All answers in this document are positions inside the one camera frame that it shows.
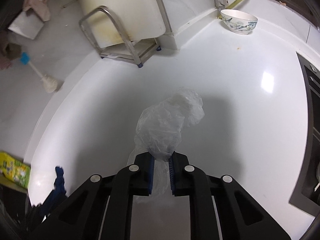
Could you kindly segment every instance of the white countertop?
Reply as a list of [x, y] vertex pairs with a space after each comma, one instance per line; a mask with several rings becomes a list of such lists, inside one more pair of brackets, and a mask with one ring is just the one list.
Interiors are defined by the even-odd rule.
[[[63, 100], [32, 160], [31, 202], [52, 190], [54, 167], [71, 194], [90, 175], [126, 166], [143, 109], [188, 86], [205, 117], [182, 133], [177, 152], [209, 175], [232, 175], [299, 239], [313, 220], [288, 203], [302, 164], [307, 98], [296, 49], [259, 28], [242, 36], [213, 21], [179, 52], [163, 50], [143, 68], [98, 61]], [[188, 239], [188, 199], [135, 204], [131, 239]]]

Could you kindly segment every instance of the cleaning brush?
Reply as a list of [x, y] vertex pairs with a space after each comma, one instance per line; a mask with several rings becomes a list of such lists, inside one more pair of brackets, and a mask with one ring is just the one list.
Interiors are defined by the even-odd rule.
[[23, 52], [20, 58], [20, 61], [26, 65], [28, 64], [36, 73], [37, 75], [41, 78], [41, 81], [43, 83], [44, 90], [47, 93], [52, 93], [58, 88], [58, 81], [49, 76], [49, 75], [43, 75], [35, 65], [30, 61], [30, 57], [27, 53]]

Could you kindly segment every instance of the floral patterned bowl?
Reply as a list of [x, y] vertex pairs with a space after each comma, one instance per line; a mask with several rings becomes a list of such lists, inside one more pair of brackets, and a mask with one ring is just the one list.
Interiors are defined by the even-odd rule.
[[257, 26], [257, 17], [249, 13], [230, 9], [221, 10], [220, 13], [223, 22], [234, 33], [246, 35]]

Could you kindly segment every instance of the clear plastic bag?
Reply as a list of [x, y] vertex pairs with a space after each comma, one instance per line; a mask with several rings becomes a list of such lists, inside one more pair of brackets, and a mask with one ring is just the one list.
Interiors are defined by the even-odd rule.
[[181, 142], [184, 125], [191, 126], [204, 117], [201, 97], [191, 88], [182, 87], [172, 97], [143, 110], [134, 137], [135, 149], [128, 165], [143, 152], [155, 158], [152, 194], [148, 198], [137, 197], [136, 201], [150, 201], [162, 195], [169, 186], [168, 159]]

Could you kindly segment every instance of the floral pattern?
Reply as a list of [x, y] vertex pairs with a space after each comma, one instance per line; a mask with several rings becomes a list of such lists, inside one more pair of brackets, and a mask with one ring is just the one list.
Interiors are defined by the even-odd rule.
[[252, 31], [257, 25], [257, 22], [248, 22], [247, 25], [240, 21], [233, 23], [231, 22], [232, 19], [233, 18], [226, 18], [225, 16], [222, 16], [222, 20], [228, 25], [229, 28], [238, 30], [240, 32]]

